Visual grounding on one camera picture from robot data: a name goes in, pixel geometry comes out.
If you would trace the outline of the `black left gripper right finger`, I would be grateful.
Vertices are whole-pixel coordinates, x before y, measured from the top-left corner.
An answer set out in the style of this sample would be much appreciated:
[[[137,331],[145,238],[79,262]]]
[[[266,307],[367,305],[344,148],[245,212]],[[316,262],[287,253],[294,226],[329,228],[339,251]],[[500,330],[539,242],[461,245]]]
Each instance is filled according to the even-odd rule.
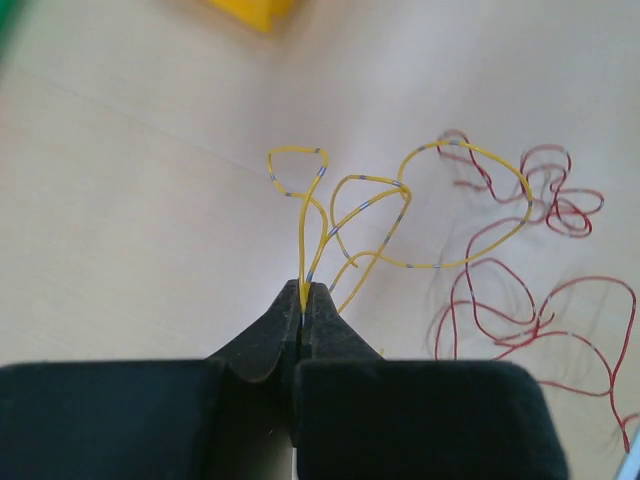
[[[543,392],[506,361],[385,360],[312,287],[295,370],[302,479],[564,479]]]

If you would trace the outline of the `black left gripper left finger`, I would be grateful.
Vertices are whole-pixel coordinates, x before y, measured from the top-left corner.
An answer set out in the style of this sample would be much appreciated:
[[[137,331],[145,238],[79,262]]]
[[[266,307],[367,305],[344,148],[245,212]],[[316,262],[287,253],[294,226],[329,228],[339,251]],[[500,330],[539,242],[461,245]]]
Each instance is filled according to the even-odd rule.
[[[1,370],[5,479],[289,479],[299,329],[289,281],[213,355]]]

